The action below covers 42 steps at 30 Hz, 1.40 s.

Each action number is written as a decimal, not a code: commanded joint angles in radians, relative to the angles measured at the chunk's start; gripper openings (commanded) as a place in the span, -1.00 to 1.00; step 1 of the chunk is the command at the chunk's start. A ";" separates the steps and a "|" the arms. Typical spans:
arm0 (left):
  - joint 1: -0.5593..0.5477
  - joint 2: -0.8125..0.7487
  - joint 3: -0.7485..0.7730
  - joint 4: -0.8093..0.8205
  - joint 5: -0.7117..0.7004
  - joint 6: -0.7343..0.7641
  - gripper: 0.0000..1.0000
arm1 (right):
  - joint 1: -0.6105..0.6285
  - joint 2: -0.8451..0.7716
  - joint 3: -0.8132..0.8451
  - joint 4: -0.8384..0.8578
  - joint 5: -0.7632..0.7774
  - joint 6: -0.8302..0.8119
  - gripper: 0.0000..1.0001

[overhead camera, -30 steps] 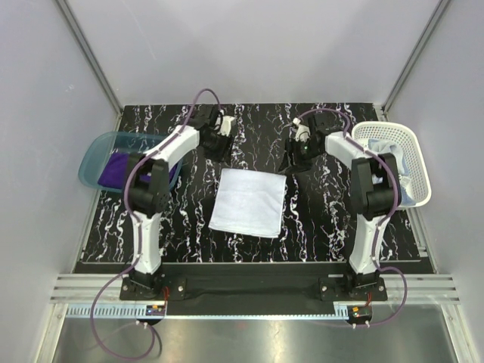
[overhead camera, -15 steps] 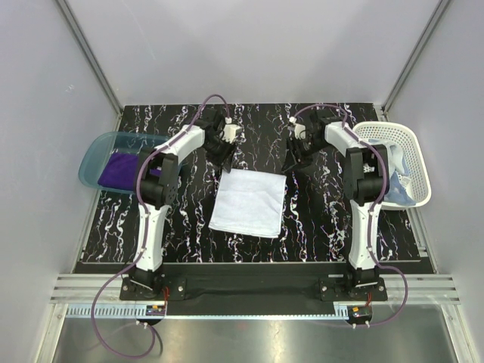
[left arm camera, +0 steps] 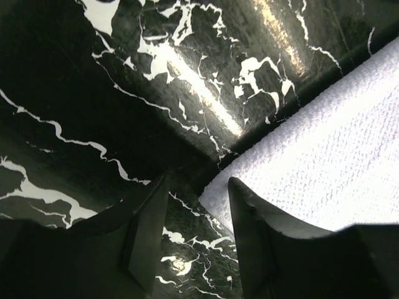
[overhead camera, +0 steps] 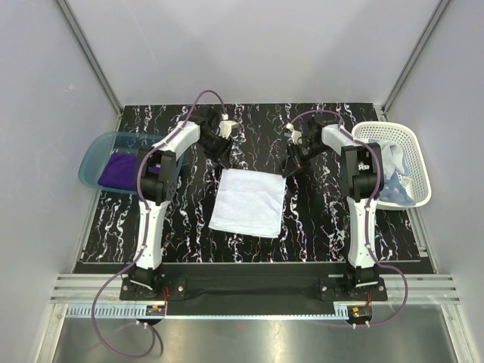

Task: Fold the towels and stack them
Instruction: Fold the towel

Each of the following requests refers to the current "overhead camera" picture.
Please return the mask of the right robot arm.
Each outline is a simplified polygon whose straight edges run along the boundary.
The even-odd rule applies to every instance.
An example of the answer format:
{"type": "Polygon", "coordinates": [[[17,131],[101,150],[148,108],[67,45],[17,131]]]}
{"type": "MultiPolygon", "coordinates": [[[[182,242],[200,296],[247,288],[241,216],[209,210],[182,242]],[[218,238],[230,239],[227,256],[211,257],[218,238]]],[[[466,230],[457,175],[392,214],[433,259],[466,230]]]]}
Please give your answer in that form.
{"type": "Polygon", "coordinates": [[[349,207],[350,244],[342,290],[350,299],[361,299],[377,289],[379,271],[375,253],[375,213],[383,189],[383,162],[378,143],[358,140],[344,121],[308,121],[309,134],[285,126],[288,137],[283,177],[303,171],[309,161],[332,150],[340,157],[340,189],[349,207]]]}

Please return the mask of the purple towel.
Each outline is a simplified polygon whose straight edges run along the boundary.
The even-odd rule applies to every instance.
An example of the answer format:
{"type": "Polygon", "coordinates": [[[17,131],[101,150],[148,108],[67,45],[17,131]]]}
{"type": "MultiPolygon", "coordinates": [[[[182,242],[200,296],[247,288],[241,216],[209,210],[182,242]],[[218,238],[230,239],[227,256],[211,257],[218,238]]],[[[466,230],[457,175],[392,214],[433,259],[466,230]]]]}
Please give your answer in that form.
{"type": "Polygon", "coordinates": [[[137,157],[134,154],[113,153],[99,179],[101,187],[121,191],[135,190],[137,157]]]}

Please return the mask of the blue-edged white towel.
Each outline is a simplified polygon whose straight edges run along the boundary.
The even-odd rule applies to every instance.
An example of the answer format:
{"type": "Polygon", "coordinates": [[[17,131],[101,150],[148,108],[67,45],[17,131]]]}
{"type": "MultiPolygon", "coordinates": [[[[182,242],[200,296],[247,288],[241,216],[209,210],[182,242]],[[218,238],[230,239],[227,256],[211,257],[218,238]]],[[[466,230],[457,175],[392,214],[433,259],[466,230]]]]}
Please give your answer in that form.
{"type": "Polygon", "coordinates": [[[380,145],[383,163],[383,189],[379,200],[399,206],[413,206],[415,201],[408,193],[399,176],[408,177],[409,170],[402,147],[393,141],[371,139],[380,145]]]}

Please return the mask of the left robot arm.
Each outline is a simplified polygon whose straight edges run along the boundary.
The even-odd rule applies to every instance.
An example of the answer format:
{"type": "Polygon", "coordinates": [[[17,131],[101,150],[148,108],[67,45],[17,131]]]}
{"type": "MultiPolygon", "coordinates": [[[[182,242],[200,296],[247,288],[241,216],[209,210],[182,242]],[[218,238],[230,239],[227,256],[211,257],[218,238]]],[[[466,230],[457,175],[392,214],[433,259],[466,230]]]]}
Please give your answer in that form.
{"type": "Polygon", "coordinates": [[[178,161],[193,145],[203,148],[205,157],[224,169],[231,167],[231,131],[237,126],[227,110],[204,107],[190,112],[186,120],[160,141],[140,148],[135,169],[138,193],[139,229],[133,263],[126,270],[122,290],[146,299],[165,297],[162,238],[166,211],[177,188],[178,161]]]}

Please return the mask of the light blue towel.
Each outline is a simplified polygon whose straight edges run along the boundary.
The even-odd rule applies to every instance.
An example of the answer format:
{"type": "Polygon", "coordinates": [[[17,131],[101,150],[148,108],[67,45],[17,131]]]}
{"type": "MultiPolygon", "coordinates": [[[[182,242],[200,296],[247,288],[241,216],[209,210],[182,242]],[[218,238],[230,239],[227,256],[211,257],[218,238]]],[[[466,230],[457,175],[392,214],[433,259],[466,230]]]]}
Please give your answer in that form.
{"type": "Polygon", "coordinates": [[[246,169],[222,171],[209,228],[276,238],[281,232],[286,178],[246,169]]]}

